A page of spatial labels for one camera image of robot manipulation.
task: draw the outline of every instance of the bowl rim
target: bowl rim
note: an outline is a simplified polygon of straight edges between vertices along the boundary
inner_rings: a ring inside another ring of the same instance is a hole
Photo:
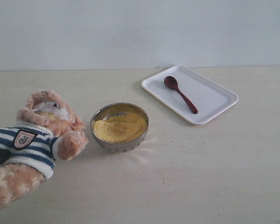
[[[100,112],[102,111],[103,109],[107,108],[107,107],[110,107],[110,106],[113,106],[113,105],[119,105],[119,104],[126,104],[126,105],[131,105],[131,106],[135,106],[137,108],[139,108],[146,116],[147,118],[147,127],[145,129],[145,131],[138,137],[140,138],[143,134],[145,134],[148,130],[148,126],[149,126],[149,118],[148,118],[148,114],[146,113],[146,111],[141,108],[140,106],[136,105],[136,104],[132,104],[132,103],[128,103],[128,102],[119,102],[119,103],[112,103],[112,104],[109,104],[109,105],[106,105],[106,106],[103,106],[102,108],[100,108],[99,110],[97,110],[94,115],[92,116],[91,120],[90,120],[90,131],[91,131],[91,134],[96,138],[98,139],[99,141],[105,143],[105,144],[111,144],[111,145],[122,145],[122,144],[126,144],[126,143],[131,143],[133,141],[136,141],[138,138],[134,139],[134,140],[131,140],[131,141],[127,141],[127,142],[120,142],[120,143],[112,143],[112,142],[107,142],[107,141],[104,141],[104,140],[101,140],[99,139],[95,133],[93,132],[93,129],[92,129],[92,123],[93,123],[93,119],[94,117]]]

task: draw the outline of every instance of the blue and white striped sweater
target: blue and white striped sweater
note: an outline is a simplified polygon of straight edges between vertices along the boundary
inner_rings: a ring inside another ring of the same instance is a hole
[[[23,149],[16,147],[15,138],[20,130],[32,133],[35,138]],[[42,126],[19,121],[14,127],[0,128],[0,149],[10,152],[9,159],[3,164],[20,163],[34,167],[46,179],[53,175],[54,162],[58,159],[58,145],[62,137]]]

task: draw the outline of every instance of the spoon handle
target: spoon handle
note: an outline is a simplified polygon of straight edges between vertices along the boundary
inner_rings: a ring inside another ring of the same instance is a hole
[[[198,110],[197,108],[192,104],[192,102],[180,91],[180,90],[176,90],[181,97],[183,98],[183,100],[186,102],[186,104],[188,105],[188,107],[190,108],[190,110],[194,113],[197,114]]]

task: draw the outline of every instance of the brown spoon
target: brown spoon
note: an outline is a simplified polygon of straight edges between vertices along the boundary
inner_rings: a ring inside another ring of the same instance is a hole
[[[190,110],[196,114],[198,113],[197,108],[192,104],[192,102],[178,89],[178,83],[177,80],[172,77],[172,76],[167,76],[166,78],[164,78],[164,83],[165,85],[172,89],[175,90],[176,92],[178,92],[181,97],[183,98],[183,100],[186,102],[186,104],[188,105],[188,107],[190,108]]]

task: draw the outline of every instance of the striped sweater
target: striped sweater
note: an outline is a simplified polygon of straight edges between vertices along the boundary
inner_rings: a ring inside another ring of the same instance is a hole
[[[58,144],[62,137],[42,126],[18,121],[14,127],[0,128],[0,149],[10,152],[3,164],[26,164],[46,179],[53,175],[54,162],[58,159]]]

